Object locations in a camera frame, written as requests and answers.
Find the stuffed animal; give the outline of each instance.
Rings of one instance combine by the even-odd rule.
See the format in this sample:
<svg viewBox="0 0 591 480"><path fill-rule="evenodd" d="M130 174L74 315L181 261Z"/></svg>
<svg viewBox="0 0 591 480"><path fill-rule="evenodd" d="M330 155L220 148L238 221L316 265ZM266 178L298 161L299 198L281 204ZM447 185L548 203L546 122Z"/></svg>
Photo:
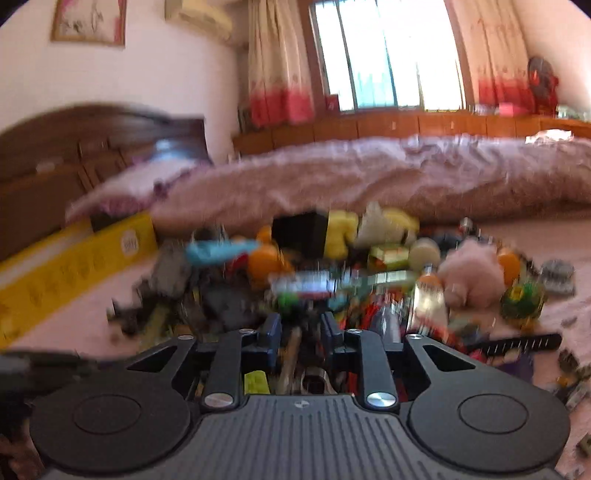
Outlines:
<svg viewBox="0 0 591 480"><path fill-rule="evenodd" d="M505 278L496 256L496 246L468 238L460 248L450 252L437 276L444 285L448 307L485 309L500 301Z"/></svg>
<svg viewBox="0 0 591 480"><path fill-rule="evenodd" d="M372 202L361 219L355 248L383 244L410 247L417 240L417 231L408 229L408 226L418 227L418 221L401 210L382 210L378 203Z"/></svg>
<svg viewBox="0 0 591 480"><path fill-rule="evenodd" d="M355 213L342 210L329 212L329 225L326 229L326 243L324 257L331 260L347 258L349 248L347 244L355 242L359 217Z"/></svg>

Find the pile of toys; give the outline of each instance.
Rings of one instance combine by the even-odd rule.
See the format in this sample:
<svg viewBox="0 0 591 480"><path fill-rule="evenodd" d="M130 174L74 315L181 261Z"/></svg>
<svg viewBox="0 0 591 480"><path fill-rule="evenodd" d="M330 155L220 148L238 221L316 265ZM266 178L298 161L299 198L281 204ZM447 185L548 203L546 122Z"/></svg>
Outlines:
<svg viewBox="0 0 591 480"><path fill-rule="evenodd" d="M405 212L373 203L361 219L343 211L276 218L256 239L228 238L215 226L188 243L166 242L151 276L135 286L135 304L114 302L108 320L140 335L147 349L173 335L215 341L277 312L286 368L267 380L284 393L342 393L354 383L318 371L325 312L341 328L373 330L384 343L420 333L531 381L530 353L561 342L559 333L534 334L544 302L548 294L574 294L573 279L572 265L552 260L538 269L469 219L421 229ZM494 305L519 330L515 337L490 340L486 327L458 310Z"/></svg>

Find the pink blanket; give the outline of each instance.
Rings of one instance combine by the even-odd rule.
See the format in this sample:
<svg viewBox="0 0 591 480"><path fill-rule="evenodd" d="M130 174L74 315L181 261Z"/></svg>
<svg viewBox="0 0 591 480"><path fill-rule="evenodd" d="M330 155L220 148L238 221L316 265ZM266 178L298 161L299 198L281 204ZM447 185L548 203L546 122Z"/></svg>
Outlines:
<svg viewBox="0 0 591 480"><path fill-rule="evenodd" d="M169 235L214 223L254 233L274 216L317 208L362 213L372 201L424 222L589 204L591 141L367 138L285 148L181 180L151 213Z"/></svg>

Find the wooden headboard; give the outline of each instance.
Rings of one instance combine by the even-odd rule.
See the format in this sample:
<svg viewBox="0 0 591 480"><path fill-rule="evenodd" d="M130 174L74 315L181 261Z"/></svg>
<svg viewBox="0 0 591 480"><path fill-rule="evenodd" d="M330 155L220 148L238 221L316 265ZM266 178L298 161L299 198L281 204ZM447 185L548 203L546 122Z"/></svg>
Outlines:
<svg viewBox="0 0 591 480"><path fill-rule="evenodd" d="M70 202L163 154L210 161L203 118L87 104L0 133L0 260L59 230Z"/></svg>

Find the pillow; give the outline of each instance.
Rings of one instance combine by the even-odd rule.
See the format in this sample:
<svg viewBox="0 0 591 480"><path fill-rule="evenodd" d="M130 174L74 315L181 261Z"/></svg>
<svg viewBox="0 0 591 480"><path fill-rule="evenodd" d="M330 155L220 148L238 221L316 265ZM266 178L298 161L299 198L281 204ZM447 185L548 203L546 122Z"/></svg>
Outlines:
<svg viewBox="0 0 591 480"><path fill-rule="evenodd" d="M163 158L128 168L70 205L66 210L66 223L96 213L112 216L138 213L166 197L176 180L199 167L210 166L194 160Z"/></svg>

